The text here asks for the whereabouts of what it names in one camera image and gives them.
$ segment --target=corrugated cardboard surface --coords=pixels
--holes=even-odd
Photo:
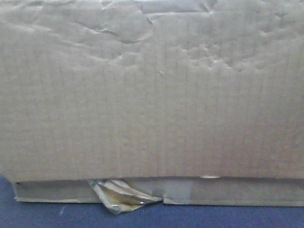
[[[300,0],[2,0],[11,181],[304,178]]]
[[[116,180],[104,180],[113,183]],[[265,178],[125,178],[134,191],[159,198],[168,204],[304,206],[302,180]],[[100,202],[85,180],[29,181],[14,183],[16,199],[27,202]],[[130,205],[138,195],[114,194],[118,203]]]

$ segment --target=blue fabric surface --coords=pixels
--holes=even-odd
[[[0,228],[304,228],[304,208],[156,203],[118,216],[102,204],[24,203],[0,176]]]

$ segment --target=cardboard box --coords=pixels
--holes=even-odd
[[[304,178],[302,1],[4,0],[0,21],[11,182]]]

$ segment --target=blue carpet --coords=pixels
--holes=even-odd
[[[0,176],[0,228],[304,228],[304,208],[156,203],[112,215],[102,204],[24,203]]]

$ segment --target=torn cardboard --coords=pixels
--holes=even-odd
[[[3,0],[10,181],[304,178],[300,0]]]

